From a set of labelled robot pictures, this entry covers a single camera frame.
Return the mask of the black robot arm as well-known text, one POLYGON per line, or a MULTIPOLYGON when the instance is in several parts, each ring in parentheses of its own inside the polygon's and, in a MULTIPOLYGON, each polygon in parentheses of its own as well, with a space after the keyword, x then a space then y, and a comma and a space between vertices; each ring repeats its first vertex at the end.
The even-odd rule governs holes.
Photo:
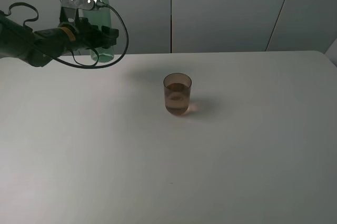
POLYGON ((90 24, 87 18, 79 16, 78 9, 63 6, 59 26, 40 31, 33 31, 25 23, 19 25, 11 21, 10 15, 11 12, 1 12, 1 58, 19 59, 33 67, 44 67, 51 61, 77 69, 103 69, 115 64, 98 65, 99 60, 95 60, 93 64, 85 65, 60 58, 77 50, 91 50, 97 54, 100 47, 110 48, 117 43, 117 29, 90 24))

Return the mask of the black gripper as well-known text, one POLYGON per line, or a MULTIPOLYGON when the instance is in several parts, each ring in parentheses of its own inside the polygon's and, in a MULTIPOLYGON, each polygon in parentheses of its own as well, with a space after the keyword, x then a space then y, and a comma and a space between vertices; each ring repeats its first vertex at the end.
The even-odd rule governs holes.
POLYGON ((58 28, 66 34, 65 47, 71 50, 102 47, 108 49, 117 44, 119 30, 89 23, 87 18, 79 17, 78 9, 61 7, 58 28))

